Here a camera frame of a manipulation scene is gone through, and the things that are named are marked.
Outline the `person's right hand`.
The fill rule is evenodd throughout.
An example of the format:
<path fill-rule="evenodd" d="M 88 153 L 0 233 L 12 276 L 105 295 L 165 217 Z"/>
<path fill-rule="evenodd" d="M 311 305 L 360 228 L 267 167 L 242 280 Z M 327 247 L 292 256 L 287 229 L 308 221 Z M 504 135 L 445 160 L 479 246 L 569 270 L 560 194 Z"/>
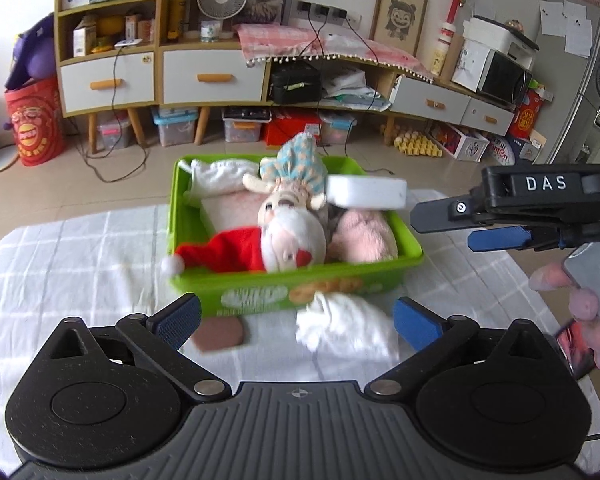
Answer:
<path fill-rule="evenodd" d="M 560 263 L 550 263 L 535 270 L 529 278 L 529 287 L 536 292 L 548 292 L 561 287 L 569 289 L 569 311 L 581 324 L 583 338 L 594 351 L 594 360 L 600 370 L 600 302 L 585 288 L 577 288 Z"/>

